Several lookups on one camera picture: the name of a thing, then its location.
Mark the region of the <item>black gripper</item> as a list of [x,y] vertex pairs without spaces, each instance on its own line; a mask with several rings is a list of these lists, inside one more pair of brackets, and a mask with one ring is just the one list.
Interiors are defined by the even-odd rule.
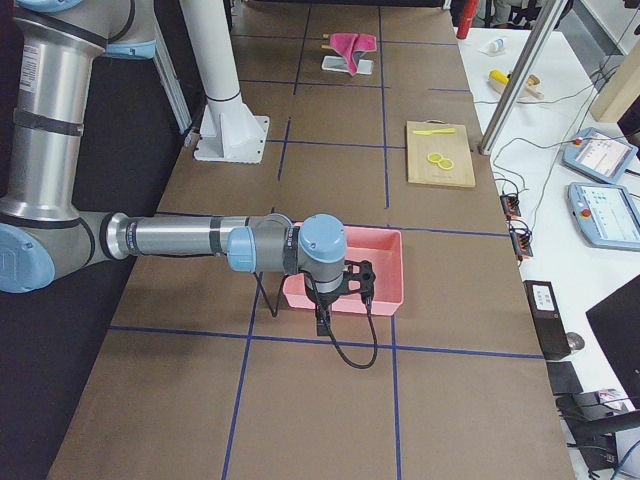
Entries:
[[345,294],[345,285],[343,283],[330,285],[314,279],[305,279],[304,284],[306,296],[315,306],[316,334],[330,336],[330,306]]

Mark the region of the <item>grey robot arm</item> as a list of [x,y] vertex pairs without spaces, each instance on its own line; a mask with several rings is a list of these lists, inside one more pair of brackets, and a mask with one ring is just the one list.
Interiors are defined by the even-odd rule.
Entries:
[[151,58],[150,1],[18,1],[24,36],[7,194],[1,200],[1,288],[27,293],[87,266],[130,256],[225,257],[240,272],[303,275],[320,333],[349,291],[343,224],[317,214],[130,217],[72,202],[93,61]]

